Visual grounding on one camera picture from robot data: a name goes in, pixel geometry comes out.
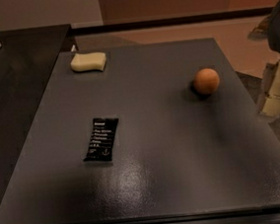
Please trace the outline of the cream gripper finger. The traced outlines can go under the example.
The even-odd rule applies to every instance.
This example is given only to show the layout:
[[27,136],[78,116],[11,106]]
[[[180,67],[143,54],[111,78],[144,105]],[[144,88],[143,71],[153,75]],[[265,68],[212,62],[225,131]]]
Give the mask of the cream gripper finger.
[[248,33],[247,37],[249,39],[256,39],[256,40],[267,38],[270,21],[271,21],[271,15],[269,14],[268,16],[264,17],[263,20],[261,20],[258,23],[258,25],[253,28],[252,31]]
[[257,109],[263,116],[270,118],[280,116],[280,60],[267,63],[262,75]]

